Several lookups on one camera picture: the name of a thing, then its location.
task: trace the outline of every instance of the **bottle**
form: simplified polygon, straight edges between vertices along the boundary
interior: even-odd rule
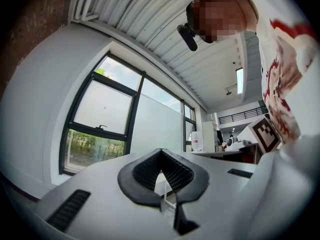
[[[199,152],[204,150],[204,140],[199,131],[191,133],[191,147],[193,151]]]

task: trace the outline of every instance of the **black rubber mount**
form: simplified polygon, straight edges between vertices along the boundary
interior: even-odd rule
[[[209,174],[201,166],[157,148],[120,170],[119,187],[134,203],[161,208],[161,197],[154,192],[161,171],[176,194],[174,228],[180,234],[196,229],[198,225],[186,219],[181,205],[196,201],[208,187]]]

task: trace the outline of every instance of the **window handle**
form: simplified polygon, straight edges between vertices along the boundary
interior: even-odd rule
[[[107,127],[107,128],[108,128],[108,126],[103,125],[103,124],[100,124],[100,125],[99,125],[99,127],[96,127],[96,129],[101,129],[101,130],[103,130],[103,129],[102,129],[102,126],[104,126],[104,127]]]

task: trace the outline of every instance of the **brick wall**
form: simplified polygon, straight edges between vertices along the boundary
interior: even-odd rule
[[[0,3],[0,99],[17,66],[44,39],[68,24],[71,0],[9,0]]]

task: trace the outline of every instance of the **corrugated metal ceiling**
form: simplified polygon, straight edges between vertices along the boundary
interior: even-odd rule
[[[229,96],[225,88],[237,83],[236,69],[242,66],[242,44],[236,36],[214,44],[196,37],[198,49],[190,51],[177,32],[177,26],[187,22],[185,9],[190,1],[92,0],[89,12],[99,15],[99,21],[126,33],[156,54],[191,87],[207,108],[239,99],[235,87],[230,89]],[[254,36],[248,36],[247,41],[250,45],[248,65],[252,64],[252,70],[248,69],[252,76],[248,75],[248,79],[256,79],[253,68],[259,64],[258,43]]]

